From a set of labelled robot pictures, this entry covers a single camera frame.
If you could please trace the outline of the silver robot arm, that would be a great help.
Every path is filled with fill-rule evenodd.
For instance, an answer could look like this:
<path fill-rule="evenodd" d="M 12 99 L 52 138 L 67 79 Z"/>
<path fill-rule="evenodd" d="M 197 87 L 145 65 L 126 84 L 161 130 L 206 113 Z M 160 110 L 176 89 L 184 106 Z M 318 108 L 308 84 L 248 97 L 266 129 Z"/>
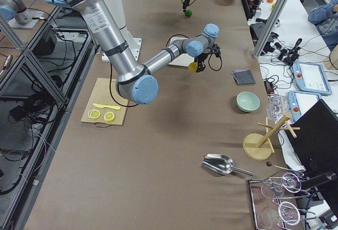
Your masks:
<path fill-rule="evenodd" d="M 45 0 L 78 11 L 93 38 L 118 73 L 116 91 L 137 104 L 152 102 L 158 93 L 153 73 L 186 53 L 195 59 L 208 54 L 219 35 L 215 24 L 207 24 L 196 38 L 175 40 L 145 63 L 138 63 L 114 16 L 124 16 L 121 0 Z"/>

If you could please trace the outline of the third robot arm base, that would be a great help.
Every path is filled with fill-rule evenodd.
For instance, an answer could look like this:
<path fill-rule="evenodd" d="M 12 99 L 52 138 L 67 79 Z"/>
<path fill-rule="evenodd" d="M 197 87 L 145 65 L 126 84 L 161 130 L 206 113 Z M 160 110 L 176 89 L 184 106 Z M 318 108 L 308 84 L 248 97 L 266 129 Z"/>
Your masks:
<path fill-rule="evenodd" d="M 22 0 L 1 0 L 1 17 L 14 29 L 32 29 L 44 19 L 43 12 L 28 9 Z"/>

